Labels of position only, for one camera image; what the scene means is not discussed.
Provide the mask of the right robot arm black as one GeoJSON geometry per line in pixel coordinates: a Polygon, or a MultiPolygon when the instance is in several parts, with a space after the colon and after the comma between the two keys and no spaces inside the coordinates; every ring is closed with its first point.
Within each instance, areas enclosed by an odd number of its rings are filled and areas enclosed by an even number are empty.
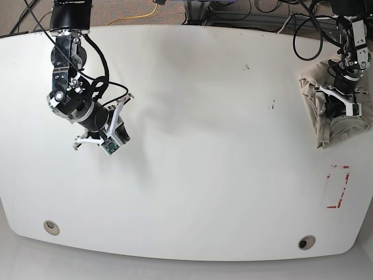
{"type": "Polygon", "coordinates": [[[85,128],[84,134],[75,138],[74,149],[90,143],[112,155],[130,140],[119,114],[133,96],[125,92],[105,104],[99,103],[112,83],[107,61],[89,37],[91,8],[91,1],[53,3],[50,34],[55,37],[51,52],[54,70],[47,102],[54,114],[85,128]],[[101,59],[104,74],[98,78],[83,74],[87,54],[82,40],[86,40],[101,59]]]}

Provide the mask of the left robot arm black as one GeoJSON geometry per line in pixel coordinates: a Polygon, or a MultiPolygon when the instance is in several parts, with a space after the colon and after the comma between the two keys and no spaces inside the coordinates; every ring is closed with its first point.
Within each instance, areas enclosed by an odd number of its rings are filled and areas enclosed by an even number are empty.
{"type": "Polygon", "coordinates": [[[316,91],[325,95],[327,117],[361,116],[362,105],[357,102],[356,93],[364,71],[371,66],[368,27],[364,21],[372,16],[372,1],[331,1],[330,5],[337,15],[336,27],[342,44],[340,61],[328,61],[333,84],[321,85],[316,91]]]}

